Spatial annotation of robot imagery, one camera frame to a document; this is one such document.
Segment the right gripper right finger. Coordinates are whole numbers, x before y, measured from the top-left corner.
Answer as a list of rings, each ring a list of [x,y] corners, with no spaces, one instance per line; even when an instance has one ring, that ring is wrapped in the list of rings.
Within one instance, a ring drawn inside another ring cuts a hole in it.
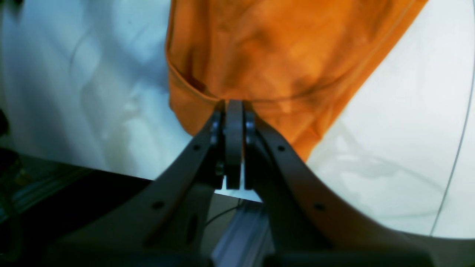
[[[263,266],[435,266],[428,252],[326,186],[248,102],[243,119],[245,188],[263,201],[275,246]]]

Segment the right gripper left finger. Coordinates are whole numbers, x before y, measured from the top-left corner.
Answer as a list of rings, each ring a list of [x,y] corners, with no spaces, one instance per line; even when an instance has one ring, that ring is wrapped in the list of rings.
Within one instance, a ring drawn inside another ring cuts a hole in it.
[[[212,267],[200,244],[223,185],[225,103],[178,158],[129,201],[53,245],[43,267]]]

